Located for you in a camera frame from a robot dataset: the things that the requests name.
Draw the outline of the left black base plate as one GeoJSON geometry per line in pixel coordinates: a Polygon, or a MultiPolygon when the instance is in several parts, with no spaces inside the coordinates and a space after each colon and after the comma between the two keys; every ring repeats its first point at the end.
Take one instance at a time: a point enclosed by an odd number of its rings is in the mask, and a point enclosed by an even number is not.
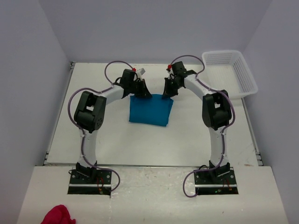
{"type": "Polygon", "coordinates": [[[88,177],[72,169],[69,171],[69,174],[68,195],[111,196],[111,171],[97,170],[95,175],[88,177]]]}

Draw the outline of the white plastic basket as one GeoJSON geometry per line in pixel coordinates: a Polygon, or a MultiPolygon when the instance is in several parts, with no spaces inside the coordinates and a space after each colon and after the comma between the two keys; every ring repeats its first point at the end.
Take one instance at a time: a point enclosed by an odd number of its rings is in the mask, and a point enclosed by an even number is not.
{"type": "Polygon", "coordinates": [[[202,60],[210,86],[226,90],[231,99],[244,98],[258,92],[257,84],[241,52],[208,51],[202,54],[202,60]]]}

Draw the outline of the red t shirt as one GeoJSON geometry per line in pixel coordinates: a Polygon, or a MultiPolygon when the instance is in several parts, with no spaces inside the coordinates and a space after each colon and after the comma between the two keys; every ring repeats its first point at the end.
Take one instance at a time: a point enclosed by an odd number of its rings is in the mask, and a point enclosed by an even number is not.
{"type": "Polygon", "coordinates": [[[75,224],[66,206],[57,205],[53,207],[44,217],[41,224],[75,224]]]}

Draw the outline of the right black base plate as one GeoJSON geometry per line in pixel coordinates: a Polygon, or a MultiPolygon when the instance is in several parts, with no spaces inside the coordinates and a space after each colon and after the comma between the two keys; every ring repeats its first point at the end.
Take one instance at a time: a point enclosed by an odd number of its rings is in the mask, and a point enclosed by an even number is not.
{"type": "Polygon", "coordinates": [[[194,183],[198,196],[239,194],[233,168],[221,176],[216,176],[212,171],[194,173],[194,183]]]}

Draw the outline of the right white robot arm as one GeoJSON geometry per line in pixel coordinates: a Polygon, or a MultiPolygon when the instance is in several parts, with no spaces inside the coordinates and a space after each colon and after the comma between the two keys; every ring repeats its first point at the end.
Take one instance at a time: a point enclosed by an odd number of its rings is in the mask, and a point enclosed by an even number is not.
{"type": "Polygon", "coordinates": [[[226,151],[226,133],[235,114],[226,90],[215,90],[198,79],[198,74],[187,70],[182,62],[167,67],[169,76],[165,78],[163,99],[178,95],[180,88],[192,91],[202,100],[202,120],[209,129],[211,157],[208,177],[213,183],[220,183],[230,171],[226,151]]]}

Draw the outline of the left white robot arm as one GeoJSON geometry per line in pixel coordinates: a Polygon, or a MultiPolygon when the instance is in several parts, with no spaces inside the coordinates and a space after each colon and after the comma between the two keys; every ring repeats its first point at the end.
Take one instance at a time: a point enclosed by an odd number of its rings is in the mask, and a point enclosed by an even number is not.
{"type": "Polygon", "coordinates": [[[86,183],[93,183],[97,178],[96,139],[101,128],[106,106],[130,94],[137,98],[152,98],[142,75],[145,69],[125,69],[106,91],[85,88],[82,91],[73,121],[80,129],[81,150],[76,164],[76,171],[86,183]]]}

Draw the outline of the blue t shirt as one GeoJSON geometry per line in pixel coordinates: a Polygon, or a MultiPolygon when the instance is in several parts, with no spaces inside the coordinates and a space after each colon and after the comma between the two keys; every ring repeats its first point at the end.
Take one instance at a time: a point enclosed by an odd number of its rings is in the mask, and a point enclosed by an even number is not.
{"type": "Polygon", "coordinates": [[[161,94],[152,98],[130,97],[129,122],[166,127],[173,106],[171,98],[162,99],[161,94]]]}

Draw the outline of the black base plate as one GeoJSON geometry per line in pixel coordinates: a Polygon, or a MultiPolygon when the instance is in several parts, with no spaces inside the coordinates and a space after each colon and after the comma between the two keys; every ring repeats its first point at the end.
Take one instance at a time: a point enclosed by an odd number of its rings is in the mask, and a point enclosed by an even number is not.
{"type": "Polygon", "coordinates": [[[72,169],[69,171],[69,174],[68,195],[111,196],[111,171],[97,170],[95,175],[88,177],[72,169]]]}
{"type": "Polygon", "coordinates": [[[233,168],[221,176],[216,176],[212,171],[194,173],[194,183],[198,196],[239,194],[233,168]]]}

